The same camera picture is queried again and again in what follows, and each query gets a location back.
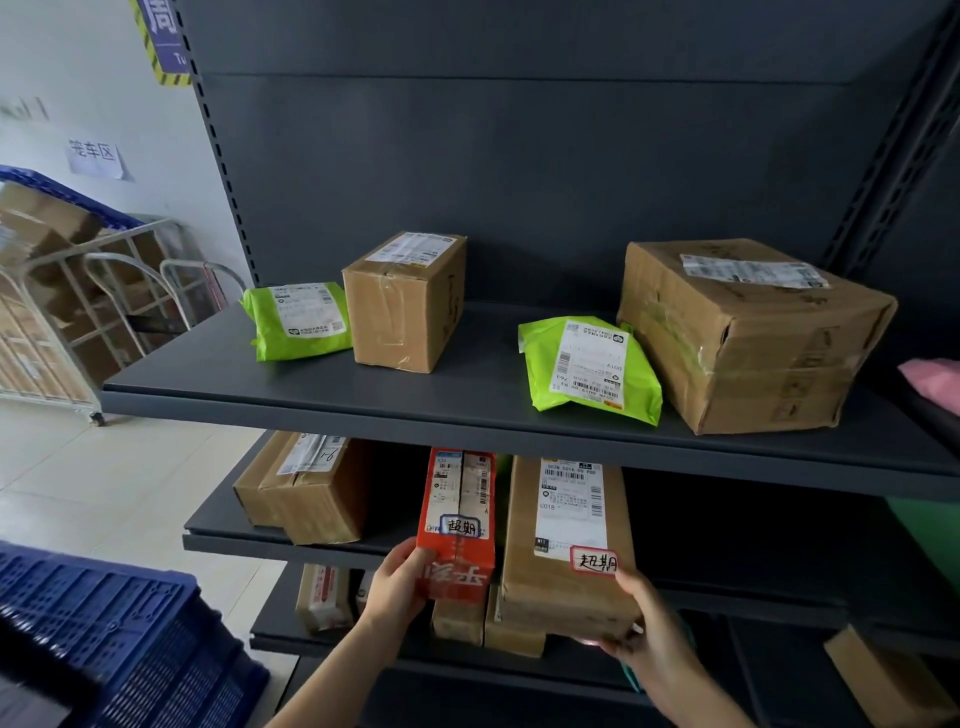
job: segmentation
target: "human hand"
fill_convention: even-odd
[[[712,680],[686,639],[679,618],[645,576],[620,567],[616,583],[636,600],[643,615],[644,634],[621,642],[603,640],[608,655],[633,669],[636,679],[657,709],[676,725],[689,725],[684,717],[695,693]]]
[[[432,548],[417,548],[417,539],[411,536],[394,546],[373,575],[367,606],[357,626],[372,630],[377,643],[383,645],[383,667],[396,659],[407,627],[426,603],[414,587],[436,556]]]

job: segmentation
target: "red box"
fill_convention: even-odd
[[[437,551],[418,582],[428,599],[482,602],[496,564],[491,452],[430,450],[417,546]]]

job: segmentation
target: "green object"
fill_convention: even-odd
[[[594,316],[561,316],[520,324],[530,398],[539,410],[569,401],[660,421],[660,382],[637,340]]]
[[[960,504],[888,498],[890,509],[960,594]]]
[[[336,283],[248,288],[240,300],[256,324],[257,361],[303,359],[353,348],[347,296]]]

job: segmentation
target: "label sticker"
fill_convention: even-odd
[[[460,513],[460,474],[464,454],[458,450],[441,450],[433,462],[430,474],[430,502],[426,508],[427,533],[441,532],[443,516]]]
[[[681,254],[684,272],[694,278],[730,283],[760,283],[780,288],[830,288],[817,269],[799,260],[761,263],[755,260],[726,260],[719,257]]]
[[[619,559],[616,551],[589,546],[570,547],[570,568],[574,571],[613,576]]]
[[[405,232],[391,240],[367,260],[376,263],[403,263],[426,268],[440,257],[457,238],[448,235],[431,235],[429,232]]]
[[[323,339],[347,330],[340,308],[325,283],[275,285],[268,290],[274,295],[276,312],[287,336]]]
[[[550,391],[623,409],[627,333],[567,321]]]
[[[339,435],[311,435],[303,432],[276,471],[277,475],[294,473],[329,473],[337,454],[347,442]]]
[[[541,460],[537,501],[538,556],[568,562],[573,546],[607,548],[602,465]]]

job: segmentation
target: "tiled floor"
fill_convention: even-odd
[[[0,400],[0,539],[194,574],[207,603],[246,641],[283,564],[184,551],[183,524],[261,430],[109,418]],[[254,652],[273,680],[263,725],[295,658]]]

